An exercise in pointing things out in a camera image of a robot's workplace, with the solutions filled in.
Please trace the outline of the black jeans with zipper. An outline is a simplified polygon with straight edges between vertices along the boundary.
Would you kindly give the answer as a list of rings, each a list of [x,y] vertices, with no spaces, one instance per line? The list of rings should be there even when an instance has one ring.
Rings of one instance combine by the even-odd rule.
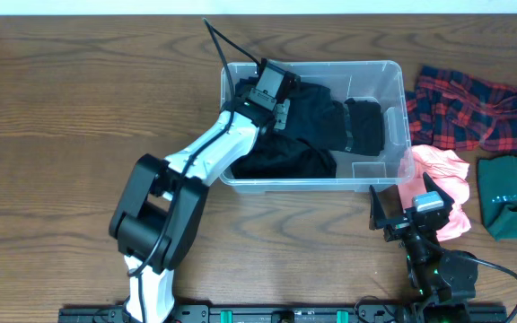
[[[231,165],[236,179],[331,179],[336,171],[328,150],[279,134],[260,136],[252,150]]]

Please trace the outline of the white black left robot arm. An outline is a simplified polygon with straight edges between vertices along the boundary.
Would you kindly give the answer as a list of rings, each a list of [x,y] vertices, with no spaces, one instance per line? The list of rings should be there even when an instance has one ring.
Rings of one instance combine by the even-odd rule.
[[[217,121],[186,148],[163,159],[145,154],[136,162],[109,226],[128,268],[126,322],[170,316],[174,271],[197,236],[209,188],[289,106],[283,94],[251,89],[226,102]]]

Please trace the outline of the dark garment with tape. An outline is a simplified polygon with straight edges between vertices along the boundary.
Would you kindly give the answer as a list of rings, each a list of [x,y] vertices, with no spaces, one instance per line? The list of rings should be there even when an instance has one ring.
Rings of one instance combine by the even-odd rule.
[[[286,93],[289,102],[285,127],[259,135],[254,153],[288,153],[292,150],[343,151],[347,147],[344,107],[331,99],[330,89],[300,83]]]

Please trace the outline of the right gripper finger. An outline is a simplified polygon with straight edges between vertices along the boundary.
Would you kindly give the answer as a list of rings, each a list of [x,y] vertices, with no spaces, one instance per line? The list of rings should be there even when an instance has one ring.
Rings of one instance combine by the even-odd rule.
[[[434,180],[429,176],[428,173],[426,173],[426,172],[423,173],[423,180],[424,180],[425,189],[427,192],[436,192],[440,196],[440,198],[443,201],[443,204],[445,206],[453,206],[454,199],[448,193],[446,193],[442,188],[440,188],[434,182]]]
[[[375,231],[382,229],[388,222],[378,193],[374,189],[374,186],[369,186],[369,191],[371,200],[369,229]]]

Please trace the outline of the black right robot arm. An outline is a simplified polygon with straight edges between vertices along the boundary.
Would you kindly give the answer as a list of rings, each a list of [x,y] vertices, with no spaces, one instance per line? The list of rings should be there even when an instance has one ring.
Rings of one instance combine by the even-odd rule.
[[[428,174],[426,192],[412,198],[403,214],[389,218],[370,188],[369,227],[383,230],[387,242],[400,241],[407,252],[408,279],[421,298],[397,309],[396,322],[471,322],[468,300],[476,296],[478,266],[468,252],[443,250],[437,232],[450,222],[454,199]]]

